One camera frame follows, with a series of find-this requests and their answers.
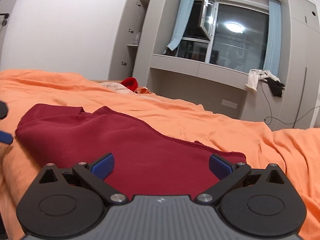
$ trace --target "black cloth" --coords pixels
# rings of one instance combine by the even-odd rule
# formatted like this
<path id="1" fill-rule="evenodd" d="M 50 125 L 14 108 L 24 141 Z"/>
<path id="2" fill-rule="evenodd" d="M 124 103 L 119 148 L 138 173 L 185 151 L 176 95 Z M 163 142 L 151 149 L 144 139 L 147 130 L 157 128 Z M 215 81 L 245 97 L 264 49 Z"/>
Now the black cloth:
<path id="1" fill-rule="evenodd" d="M 279 81 L 274 81 L 272 78 L 266 78 L 268 86 L 274 97 L 282 97 L 282 90 L 284 89 L 284 84 Z"/>

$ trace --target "open cabinet door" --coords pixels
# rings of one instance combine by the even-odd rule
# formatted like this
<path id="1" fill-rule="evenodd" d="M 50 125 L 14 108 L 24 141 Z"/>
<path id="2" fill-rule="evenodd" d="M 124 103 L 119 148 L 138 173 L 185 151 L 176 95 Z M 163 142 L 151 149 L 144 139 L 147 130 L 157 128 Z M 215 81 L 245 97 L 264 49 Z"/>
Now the open cabinet door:
<path id="1" fill-rule="evenodd" d="M 203 0 L 198 26 L 209 40 L 212 38 L 214 26 L 214 8 L 216 0 Z"/>
<path id="2" fill-rule="evenodd" d="M 124 80 L 132 76 L 138 49 L 133 40 L 142 30 L 145 10 L 140 0 L 126 1 L 112 52 L 109 80 Z"/>

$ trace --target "window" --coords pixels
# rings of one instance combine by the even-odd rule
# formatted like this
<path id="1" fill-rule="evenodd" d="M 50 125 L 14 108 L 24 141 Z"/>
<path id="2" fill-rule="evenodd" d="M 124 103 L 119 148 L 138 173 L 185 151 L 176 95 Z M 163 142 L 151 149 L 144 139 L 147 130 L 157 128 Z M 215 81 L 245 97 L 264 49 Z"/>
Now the window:
<path id="1" fill-rule="evenodd" d="M 177 57 L 248 73 L 262 69 L 269 15 L 242 4 L 195 0 Z"/>
<path id="2" fill-rule="evenodd" d="M 268 23 L 265 13 L 220 4 L 209 63 L 246 73 L 253 68 L 262 69 Z"/>

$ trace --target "electrical cable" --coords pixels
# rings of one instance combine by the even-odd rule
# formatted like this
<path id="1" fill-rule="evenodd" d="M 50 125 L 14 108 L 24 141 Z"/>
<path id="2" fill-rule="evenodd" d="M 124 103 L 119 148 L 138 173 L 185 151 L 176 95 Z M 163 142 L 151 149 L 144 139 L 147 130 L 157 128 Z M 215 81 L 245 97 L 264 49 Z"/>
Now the electrical cable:
<path id="1" fill-rule="evenodd" d="M 310 109 L 308 112 L 306 112 L 302 117 L 300 117 L 299 119 L 296 119 L 296 120 L 295 120 L 294 122 L 292 122 L 292 123 L 282 122 L 280 119 L 275 118 L 275 117 L 272 116 L 271 106 L 270 106 L 270 103 L 269 103 L 269 100 L 268 100 L 266 94 L 265 94 L 264 91 L 263 91 L 262 83 L 261 83 L 261 88 L 262 88 L 262 92 L 263 92 L 263 94 L 264 94 L 264 96 L 265 96 L 265 98 L 266 98 L 266 100 L 267 100 L 267 102 L 268 102 L 268 105 L 269 105 L 269 108 L 270 108 L 270 115 L 271 115 L 271 116 L 266 116 L 266 117 L 265 117 L 264 122 L 265 122 L 266 125 L 271 124 L 272 119 L 276 119 L 276 120 L 278 120 L 279 122 L 281 122 L 281 123 L 283 123 L 283 124 L 285 124 L 285 125 L 291 125 L 291 124 L 295 125 L 296 122 L 300 121 L 300 120 L 301 120 L 302 118 L 304 118 L 307 114 L 309 114 L 312 110 L 320 107 L 320 106 L 315 106 L 315 107 L 311 108 L 311 109 Z M 271 122 L 270 122 L 270 123 L 267 123 L 267 122 L 266 122 L 266 119 L 267 119 L 267 118 L 271 118 Z"/>
<path id="2" fill-rule="evenodd" d="M 302 93 L 301 93 L 301 97 L 300 97 L 300 103 L 299 103 L 299 107 L 298 107 L 296 119 L 294 119 L 294 124 L 293 124 L 293 127 L 292 127 L 292 128 L 295 127 L 296 122 L 297 122 L 298 114 L 299 114 L 300 107 L 301 107 L 302 97 L 303 97 L 303 93 L 304 93 L 304 87 L 305 87 L 305 85 L 306 85 L 306 77 L 307 77 L 307 67 L 306 67 L 305 72 L 304 72 L 304 81 L 303 81 Z"/>

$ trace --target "blue gripper pad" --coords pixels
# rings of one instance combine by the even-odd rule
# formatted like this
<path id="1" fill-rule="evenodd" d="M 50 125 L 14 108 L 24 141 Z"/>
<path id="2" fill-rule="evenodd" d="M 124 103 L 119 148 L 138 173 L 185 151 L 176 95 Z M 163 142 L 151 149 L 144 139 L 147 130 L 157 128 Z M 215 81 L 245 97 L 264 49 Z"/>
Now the blue gripper pad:
<path id="1" fill-rule="evenodd" d="M 112 153 L 107 153 L 89 166 L 91 173 L 104 180 L 113 171 L 115 158 Z"/>
<path id="2" fill-rule="evenodd" d="M 0 131 L 0 142 L 6 143 L 6 144 L 12 144 L 13 137 L 10 133 Z"/>
<path id="3" fill-rule="evenodd" d="M 215 155 L 211 155 L 209 158 L 209 169 L 210 171 L 220 180 L 232 173 L 232 163 L 227 163 L 227 160 L 221 160 Z"/>

